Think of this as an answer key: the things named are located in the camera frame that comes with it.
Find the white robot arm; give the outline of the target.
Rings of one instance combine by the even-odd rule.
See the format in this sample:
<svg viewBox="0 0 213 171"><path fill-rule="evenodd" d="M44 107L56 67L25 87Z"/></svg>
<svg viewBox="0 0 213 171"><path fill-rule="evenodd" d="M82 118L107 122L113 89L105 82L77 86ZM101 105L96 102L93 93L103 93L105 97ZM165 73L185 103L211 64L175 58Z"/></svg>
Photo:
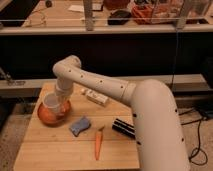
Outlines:
<svg viewBox="0 0 213 171"><path fill-rule="evenodd" d="M131 108L140 171L190 171L179 113L168 86L155 79L132 83L87 72L71 55L53 66L55 92L69 97L78 83Z"/></svg>

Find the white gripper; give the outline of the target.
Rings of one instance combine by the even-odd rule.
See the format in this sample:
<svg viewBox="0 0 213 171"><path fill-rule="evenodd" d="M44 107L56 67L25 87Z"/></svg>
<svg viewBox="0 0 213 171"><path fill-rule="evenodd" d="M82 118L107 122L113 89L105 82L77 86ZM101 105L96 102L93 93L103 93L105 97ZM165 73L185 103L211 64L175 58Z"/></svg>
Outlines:
<svg viewBox="0 0 213 171"><path fill-rule="evenodd" d="M62 105L70 99L70 96L73 93L73 83L57 80L54 90L59 104Z"/></svg>

